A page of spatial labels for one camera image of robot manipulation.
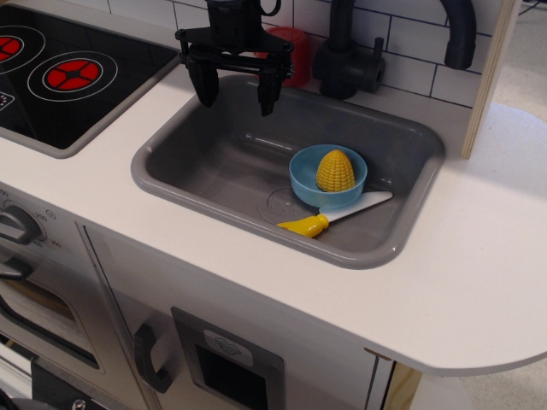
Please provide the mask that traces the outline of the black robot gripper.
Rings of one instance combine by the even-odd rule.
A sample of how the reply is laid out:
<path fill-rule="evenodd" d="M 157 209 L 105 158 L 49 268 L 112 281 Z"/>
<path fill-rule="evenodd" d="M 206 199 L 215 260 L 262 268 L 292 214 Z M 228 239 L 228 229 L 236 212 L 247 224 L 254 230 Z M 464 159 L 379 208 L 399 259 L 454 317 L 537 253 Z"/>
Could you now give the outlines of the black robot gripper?
<path fill-rule="evenodd" d="M 202 105 L 210 108 L 219 94 L 217 71 L 258 74 L 262 116 L 274 111 L 285 78 L 293 74 L 293 44 L 266 32 L 262 18 L 280 11 L 281 2 L 266 12 L 259 1 L 208 1 L 209 24 L 183 28 L 180 59 Z"/>

